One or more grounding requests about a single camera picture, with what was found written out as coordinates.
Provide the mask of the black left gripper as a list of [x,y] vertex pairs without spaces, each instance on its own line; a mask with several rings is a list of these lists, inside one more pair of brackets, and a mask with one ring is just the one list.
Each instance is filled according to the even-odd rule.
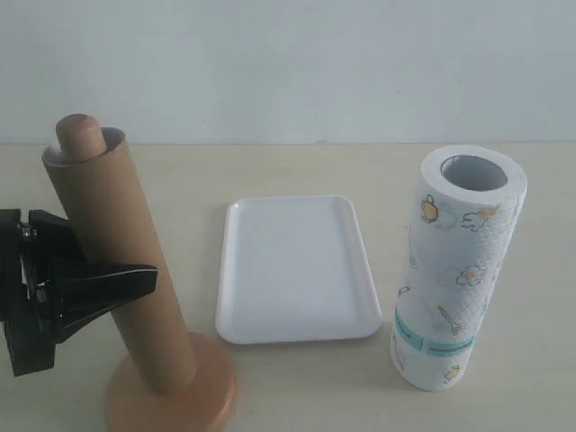
[[57,344],[156,289],[153,265],[85,260],[69,220],[1,210],[1,327],[14,376],[52,368]]

